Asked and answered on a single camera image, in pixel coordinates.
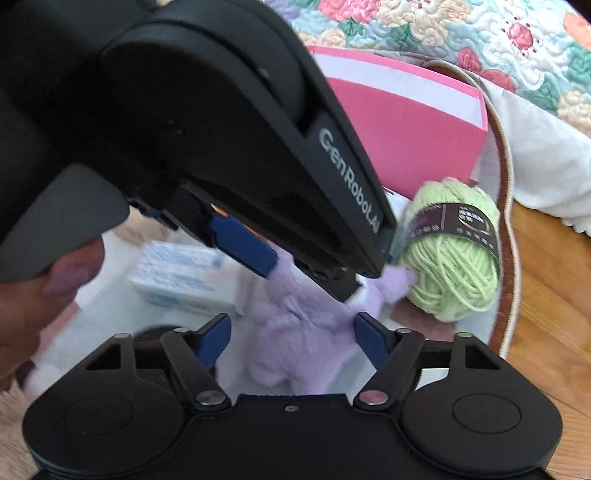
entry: wooden floor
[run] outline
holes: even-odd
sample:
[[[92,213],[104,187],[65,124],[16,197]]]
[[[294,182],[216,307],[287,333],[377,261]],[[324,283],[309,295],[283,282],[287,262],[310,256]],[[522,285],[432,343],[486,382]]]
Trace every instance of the wooden floor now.
[[[591,238],[518,204],[513,227],[523,277],[509,362],[562,413],[550,473],[591,479]]]

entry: floral quilt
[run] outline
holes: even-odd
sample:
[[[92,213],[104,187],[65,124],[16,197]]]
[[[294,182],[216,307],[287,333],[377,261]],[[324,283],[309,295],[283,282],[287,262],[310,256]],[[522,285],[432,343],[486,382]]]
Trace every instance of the floral quilt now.
[[[475,72],[591,136],[591,25],[563,0],[265,0],[307,45]]]

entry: white cloth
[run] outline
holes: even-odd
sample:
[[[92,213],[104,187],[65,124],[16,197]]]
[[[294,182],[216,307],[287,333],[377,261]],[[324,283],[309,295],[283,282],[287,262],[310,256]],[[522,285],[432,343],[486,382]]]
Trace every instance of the white cloth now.
[[[591,236],[591,138],[475,74],[511,146],[515,200]]]

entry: metal pin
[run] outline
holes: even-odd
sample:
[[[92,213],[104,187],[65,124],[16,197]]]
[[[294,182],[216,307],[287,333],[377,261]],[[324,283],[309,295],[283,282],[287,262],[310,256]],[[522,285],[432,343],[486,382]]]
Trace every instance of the metal pin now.
[[[217,390],[206,390],[197,395],[197,402],[206,407],[215,407],[226,401],[226,394]]]
[[[359,400],[367,405],[384,405],[389,397],[381,390],[366,390],[359,394]]]

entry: human hand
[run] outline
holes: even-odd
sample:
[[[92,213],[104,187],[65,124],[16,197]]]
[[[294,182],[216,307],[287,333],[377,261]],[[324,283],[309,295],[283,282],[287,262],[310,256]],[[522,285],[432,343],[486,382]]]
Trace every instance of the human hand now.
[[[96,277],[105,258],[101,238],[61,257],[33,280],[0,285],[0,392],[39,346],[39,332]]]

